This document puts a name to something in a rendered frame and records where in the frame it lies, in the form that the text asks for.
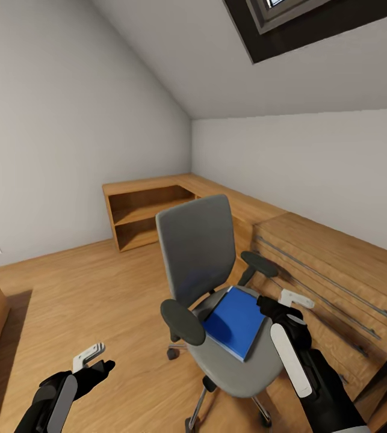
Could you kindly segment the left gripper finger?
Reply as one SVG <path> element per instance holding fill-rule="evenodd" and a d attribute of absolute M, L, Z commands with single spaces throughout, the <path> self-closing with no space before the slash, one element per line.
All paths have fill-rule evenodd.
<path fill-rule="evenodd" d="M 107 370 L 107 373 L 109 374 L 109 372 L 114 369 L 116 363 L 115 361 L 107 361 L 105 362 L 105 369 Z"/>

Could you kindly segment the swivel chair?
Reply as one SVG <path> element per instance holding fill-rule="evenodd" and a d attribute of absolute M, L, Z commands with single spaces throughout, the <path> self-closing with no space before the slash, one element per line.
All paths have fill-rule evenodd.
<path fill-rule="evenodd" d="M 189 350 L 206 374 L 194 413 L 185 420 L 186 433 L 195 433 L 195 421 L 206 392 L 212 393 L 217 387 L 238 398 L 252 398 L 260 409 L 261 425 L 271 428 L 271 415 L 256 396 L 284 368 L 270 337 L 272 319 L 265 316 L 243 362 L 209 338 L 202 325 L 230 288 L 214 290 L 227 282 L 236 261 L 234 225 L 227 196 L 215 194 L 174 204 L 160 211 L 155 221 L 172 296 L 160 306 L 173 342 L 169 344 L 167 356 L 171 360 L 176 357 L 174 349 Z M 246 284 L 256 271 L 269 277 L 277 277 L 279 271 L 266 258 L 250 250 L 243 251 L 241 257 L 249 267 L 234 288 L 258 299 L 261 294 Z M 209 297 L 190 311 L 207 293 Z M 180 340 L 185 345 L 175 345 Z"/>

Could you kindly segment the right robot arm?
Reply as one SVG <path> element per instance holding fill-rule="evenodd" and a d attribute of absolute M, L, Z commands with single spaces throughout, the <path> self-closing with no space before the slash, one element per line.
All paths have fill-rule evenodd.
<path fill-rule="evenodd" d="M 259 312 L 272 319 L 270 337 L 299 397 L 313 433 L 371 433 L 338 374 L 318 349 L 310 349 L 312 338 L 300 310 L 291 304 L 313 309 L 314 303 L 283 289 L 278 301 L 259 296 Z"/>

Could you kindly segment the folder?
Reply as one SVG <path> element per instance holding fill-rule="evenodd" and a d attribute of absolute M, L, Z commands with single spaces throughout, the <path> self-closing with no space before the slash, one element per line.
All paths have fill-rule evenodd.
<path fill-rule="evenodd" d="M 230 285 L 202 325 L 206 335 L 243 362 L 265 315 L 257 299 Z"/>

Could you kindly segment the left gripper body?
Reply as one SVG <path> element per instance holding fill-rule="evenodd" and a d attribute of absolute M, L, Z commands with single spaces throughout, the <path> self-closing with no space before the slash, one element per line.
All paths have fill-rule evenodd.
<path fill-rule="evenodd" d="M 85 390 L 79 398 L 85 396 L 86 393 L 89 393 L 94 386 L 96 386 L 108 377 L 107 370 L 105 369 L 105 362 L 103 360 L 98 361 L 90 368 L 78 371 L 77 373 L 85 375 L 86 380 Z"/>

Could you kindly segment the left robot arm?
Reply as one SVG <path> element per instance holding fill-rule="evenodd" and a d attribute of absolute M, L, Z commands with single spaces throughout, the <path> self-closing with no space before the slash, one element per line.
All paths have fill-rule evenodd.
<path fill-rule="evenodd" d="M 73 359 L 71 370 L 58 372 L 39 385 L 39 390 L 14 433 L 61 433 L 67 415 L 76 401 L 108 377 L 115 361 L 98 361 L 88 368 L 88 362 L 106 349 L 97 343 Z"/>

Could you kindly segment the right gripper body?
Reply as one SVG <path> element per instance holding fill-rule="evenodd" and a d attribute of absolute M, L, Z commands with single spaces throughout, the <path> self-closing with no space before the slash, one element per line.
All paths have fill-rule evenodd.
<path fill-rule="evenodd" d="M 259 312 L 262 313 L 265 316 L 268 316 L 269 318 L 273 319 L 273 315 L 278 312 L 279 310 L 287 310 L 288 312 L 292 314 L 298 315 L 300 318 L 302 318 L 302 313 L 300 310 L 287 307 L 279 303 L 278 301 L 263 297 L 261 305 L 259 306 Z"/>

